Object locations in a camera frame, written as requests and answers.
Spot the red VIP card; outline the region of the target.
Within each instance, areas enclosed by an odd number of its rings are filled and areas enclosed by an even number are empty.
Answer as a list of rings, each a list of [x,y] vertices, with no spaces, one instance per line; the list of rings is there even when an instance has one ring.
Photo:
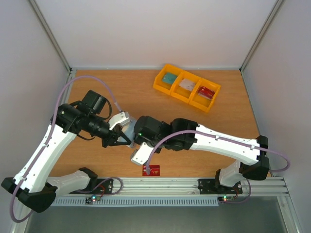
[[[150,173],[147,173],[146,166],[142,167],[143,176],[160,176],[160,165],[150,165]]]

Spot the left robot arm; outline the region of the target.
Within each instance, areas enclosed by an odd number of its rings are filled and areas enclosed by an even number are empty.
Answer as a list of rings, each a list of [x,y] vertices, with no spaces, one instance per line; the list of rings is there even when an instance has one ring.
[[[89,90],[82,100],[58,107],[55,124],[48,126],[41,145],[38,146],[25,167],[14,177],[5,178],[1,186],[31,210],[41,213],[48,209],[57,197],[70,193],[88,194],[98,190],[98,176],[83,167],[60,178],[49,174],[66,147],[81,131],[98,137],[104,148],[132,146],[133,119],[128,112],[119,112],[107,118],[99,113],[109,101]]]

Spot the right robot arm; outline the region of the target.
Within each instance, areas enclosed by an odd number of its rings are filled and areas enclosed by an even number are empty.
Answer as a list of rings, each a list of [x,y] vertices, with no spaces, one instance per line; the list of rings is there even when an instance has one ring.
[[[268,139],[265,136],[239,138],[184,118],[177,118],[168,124],[150,116],[137,120],[134,136],[139,148],[132,154],[131,161],[144,165],[147,171],[150,170],[151,156],[162,148],[208,151],[235,159],[233,164],[216,172],[214,186],[222,193],[244,178],[263,181],[269,172],[269,159],[266,156]]]

